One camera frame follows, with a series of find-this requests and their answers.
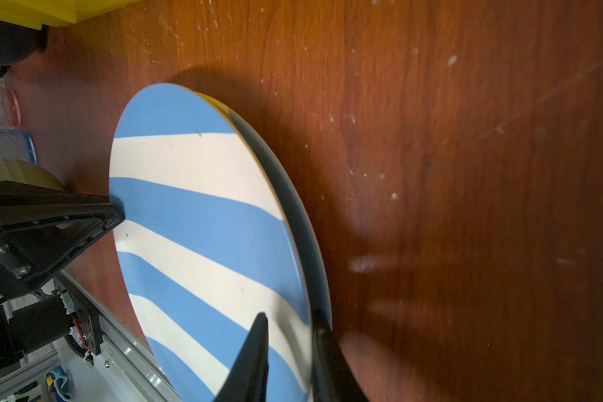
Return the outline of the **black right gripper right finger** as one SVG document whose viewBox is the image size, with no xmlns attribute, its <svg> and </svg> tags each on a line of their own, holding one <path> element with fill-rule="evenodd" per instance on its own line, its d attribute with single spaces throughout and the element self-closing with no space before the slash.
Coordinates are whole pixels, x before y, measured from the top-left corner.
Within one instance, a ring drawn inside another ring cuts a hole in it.
<svg viewBox="0 0 603 402">
<path fill-rule="evenodd" d="M 326 316 L 313 313 L 313 399 L 368 401 L 338 345 Z"/>
</svg>

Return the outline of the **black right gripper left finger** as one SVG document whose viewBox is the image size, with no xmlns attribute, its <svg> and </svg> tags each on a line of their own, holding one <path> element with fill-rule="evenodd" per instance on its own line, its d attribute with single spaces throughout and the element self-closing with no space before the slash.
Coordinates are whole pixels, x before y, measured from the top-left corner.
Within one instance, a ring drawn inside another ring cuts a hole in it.
<svg viewBox="0 0 603 402">
<path fill-rule="evenodd" d="M 269 374 L 269 325 L 258 313 L 214 401 L 265 402 Z"/>
</svg>

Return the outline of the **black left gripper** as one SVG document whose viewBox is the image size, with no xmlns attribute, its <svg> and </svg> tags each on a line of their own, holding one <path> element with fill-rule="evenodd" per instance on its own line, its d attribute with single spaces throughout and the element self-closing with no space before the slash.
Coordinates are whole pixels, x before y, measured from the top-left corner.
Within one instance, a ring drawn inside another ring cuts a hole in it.
<svg viewBox="0 0 603 402">
<path fill-rule="evenodd" d="M 104 196 L 0 181 L 0 296 L 40 289 L 123 221 Z"/>
</svg>

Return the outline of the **light green bowl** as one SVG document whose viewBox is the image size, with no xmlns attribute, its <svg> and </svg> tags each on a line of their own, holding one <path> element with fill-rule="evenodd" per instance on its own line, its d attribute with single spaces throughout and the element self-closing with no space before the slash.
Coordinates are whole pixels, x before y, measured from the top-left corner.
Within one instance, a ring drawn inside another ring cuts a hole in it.
<svg viewBox="0 0 603 402">
<path fill-rule="evenodd" d="M 63 184 L 53 174 L 36 164 L 21 160 L 0 160 L 1 181 L 65 191 Z"/>
</svg>

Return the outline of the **blue white striped plate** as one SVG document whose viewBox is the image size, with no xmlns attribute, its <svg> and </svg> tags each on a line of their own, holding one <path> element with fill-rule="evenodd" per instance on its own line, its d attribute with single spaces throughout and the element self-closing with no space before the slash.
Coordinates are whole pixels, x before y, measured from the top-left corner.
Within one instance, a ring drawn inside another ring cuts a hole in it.
<svg viewBox="0 0 603 402">
<path fill-rule="evenodd" d="M 221 390 L 259 313 L 269 401 L 309 401 L 312 313 L 331 312 L 322 253 L 283 166 L 211 97 L 171 83 L 127 104 L 112 143 L 114 239 L 132 308 L 184 401 Z"/>
</svg>

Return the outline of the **yellow plastic bin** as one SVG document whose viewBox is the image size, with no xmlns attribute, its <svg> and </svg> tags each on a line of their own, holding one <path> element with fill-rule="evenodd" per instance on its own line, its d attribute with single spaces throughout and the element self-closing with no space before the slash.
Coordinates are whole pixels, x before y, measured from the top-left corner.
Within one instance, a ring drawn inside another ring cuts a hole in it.
<svg viewBox="0 0 603 402">
<path fill-rule="evenodd" d="M 0 0 L 0 21 L 41 30 L 65 27 L 109 13 L 133 0 Z"/>
</svg>

